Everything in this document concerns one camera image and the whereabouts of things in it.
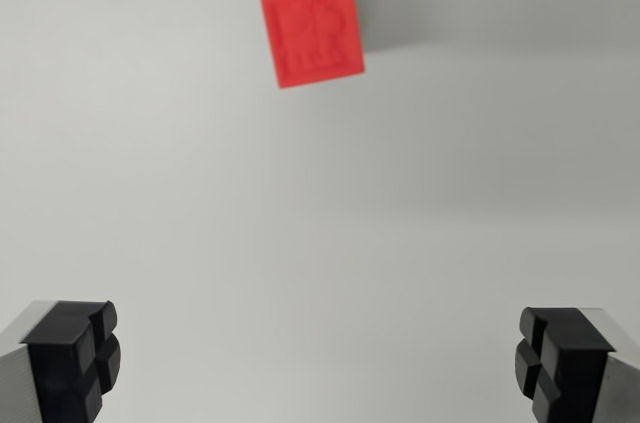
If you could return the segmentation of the black-padded silver gripper right finger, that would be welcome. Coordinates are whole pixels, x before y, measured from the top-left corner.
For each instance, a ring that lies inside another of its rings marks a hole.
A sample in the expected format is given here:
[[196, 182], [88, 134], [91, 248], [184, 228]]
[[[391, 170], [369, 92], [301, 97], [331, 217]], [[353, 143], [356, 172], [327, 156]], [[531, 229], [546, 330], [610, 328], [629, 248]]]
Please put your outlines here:
[[639, 420], [639, 344], [603, 309], [523, 309], [515, 376], [541, 423]]

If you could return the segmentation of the black-padded silver gripper left finger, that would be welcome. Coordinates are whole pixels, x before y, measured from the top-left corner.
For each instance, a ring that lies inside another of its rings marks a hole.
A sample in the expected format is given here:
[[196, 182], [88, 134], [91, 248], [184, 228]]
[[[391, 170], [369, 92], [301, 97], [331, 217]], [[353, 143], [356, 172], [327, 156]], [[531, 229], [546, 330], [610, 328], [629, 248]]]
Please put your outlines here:
[[110, 302], [34, 301], [1, 332], [1, 420], [96, 420], [121, 347]]

